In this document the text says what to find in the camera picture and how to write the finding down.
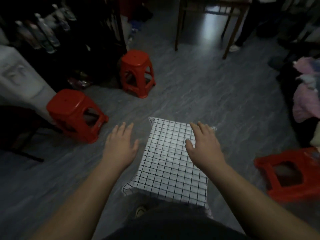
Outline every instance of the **sneaker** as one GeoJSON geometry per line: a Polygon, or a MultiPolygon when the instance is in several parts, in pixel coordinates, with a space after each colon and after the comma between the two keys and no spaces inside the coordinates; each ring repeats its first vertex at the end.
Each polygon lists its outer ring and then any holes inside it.
{"type": "Polygon", "coordinates": [[[230,46],[229,52],[236,52],[236,51],[240,50],[240,48],[241,48],[240,46],[233,44],[230,46]]]}
{"type": "Polygon", "coordinates": [[[144,208],[143,206],[139,206],[136,209],[136,218],[141,217],[146,211],[146,208],[144,208]]]}

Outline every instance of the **pink clothing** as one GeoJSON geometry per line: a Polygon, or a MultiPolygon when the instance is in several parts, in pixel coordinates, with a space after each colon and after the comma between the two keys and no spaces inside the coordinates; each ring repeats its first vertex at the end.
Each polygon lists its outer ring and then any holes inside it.
{"type": "Polygon", "coordinates": [[[320,119],[320,100],[318,93],[301,83],[293,95],[292,113],[294,120],[301,123],[311,117],[320,119]]]}
{"type": "Polygon", "coordinates": [[[312,57],[301,57],[296,62],[293,62],[293,67],[301,72],[302,74],[314,75],[318,74],[318,72],[314,71],[311,65],[311,61],[314,61],[312,57]]]}

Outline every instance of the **hand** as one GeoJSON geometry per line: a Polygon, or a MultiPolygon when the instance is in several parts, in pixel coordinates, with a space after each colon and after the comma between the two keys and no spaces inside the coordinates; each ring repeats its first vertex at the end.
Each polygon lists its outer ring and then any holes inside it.
{"type": "Polygon", "coordinates": [[[133,126],[131,123],[126,128],[125,122],[120,127],[116,125],[106,139],[101,163],[115,173],[121,174],[136,157],[139,140],[133,146],[130,144],[133,126]]]}
{"type": "Polygon", "coordinates": [[[186,151],[193,162],[202,172],[212,167],[225,165],[220,144],[214,135],[214,130],[209,125],[198,122],[190,123],[195,136],[195,147],[190,140],[186,140],[186,151]]]}

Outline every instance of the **person's left hand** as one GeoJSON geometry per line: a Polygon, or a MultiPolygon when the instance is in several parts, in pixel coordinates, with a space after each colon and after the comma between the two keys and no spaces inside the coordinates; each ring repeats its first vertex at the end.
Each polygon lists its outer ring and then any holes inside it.
{"type": "Polygon", "coordinates": [[[114,173],[121,174],[136,157],[139,140],[133,146],[130,144],[133,126],[131,123],[126,128],[125,122],[120,127],[116,125],[106,139],[101,163],[114,173]]]}

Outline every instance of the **wooden table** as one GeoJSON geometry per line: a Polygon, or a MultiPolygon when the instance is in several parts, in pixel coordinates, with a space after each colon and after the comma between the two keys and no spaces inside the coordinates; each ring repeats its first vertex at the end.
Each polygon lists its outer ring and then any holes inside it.
{"type": "Polygon", "coordinates": [[[180,0],[175,51],[178,50],[179,34],[180,31],[183,29],[187,11],[228,16],[221,38],[223,38],[226,32],[231,16],[238,16],[237,22],[229,39],[229,43],[226,47],[226,51],[224,52],[224,55],[222,57],[222,59],[226,59],[227,54],[229,52],[229,48],[233,44],[237,31],[242,23],[243,17],[249,6],[249,0],[180,0]],[[206,10],[206,7],[208,6],[218,6],[219,11],[208,11],[206,10]]]}

